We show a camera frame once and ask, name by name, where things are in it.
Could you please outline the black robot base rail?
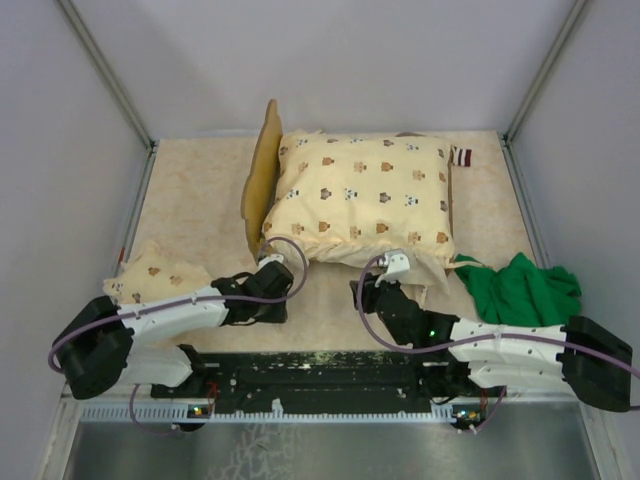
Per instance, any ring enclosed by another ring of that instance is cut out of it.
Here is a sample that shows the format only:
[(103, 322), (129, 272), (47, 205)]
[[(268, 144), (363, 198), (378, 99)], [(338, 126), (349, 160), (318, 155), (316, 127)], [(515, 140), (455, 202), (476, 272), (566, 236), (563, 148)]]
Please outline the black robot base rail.
[(177, 380), (93, 380), (81, 418), (92, 423), (436, 423), (474, 430), (510, 396), (570, 399), (542, 369), (429, 362), (394, 352), (188, 351)]

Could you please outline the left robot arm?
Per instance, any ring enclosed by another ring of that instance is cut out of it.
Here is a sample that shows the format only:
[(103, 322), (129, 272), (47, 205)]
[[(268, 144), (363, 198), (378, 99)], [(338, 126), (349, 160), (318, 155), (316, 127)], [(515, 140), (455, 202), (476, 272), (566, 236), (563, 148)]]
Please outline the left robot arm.
[(208, 384), (195, 349), (160, 348), (158, 342), (202, 328), (283, 323), (286, 302), (299, 289), (292, 272), (272, 257), (254, 273), (165, 300), (118, 306), (108, 296), (96, 297), (54, 340), (48, 364), (77, 400), (124, 385), (160, 385), (194, 397)]

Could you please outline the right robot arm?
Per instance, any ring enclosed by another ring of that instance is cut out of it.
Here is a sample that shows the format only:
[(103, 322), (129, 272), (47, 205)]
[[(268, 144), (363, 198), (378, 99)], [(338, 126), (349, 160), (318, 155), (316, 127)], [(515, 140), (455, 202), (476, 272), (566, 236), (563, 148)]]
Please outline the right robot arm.
[(636, 410), (631, 401), (633, 349), (584, 316), (564, 325), (516, 327), (429, 311), (397, 282), (364, 274), (349, 284), (369, 335), (391, 351), (449, 361), (448, 387), (461, 396), (476, 388), (556, 390), (604, 411)]

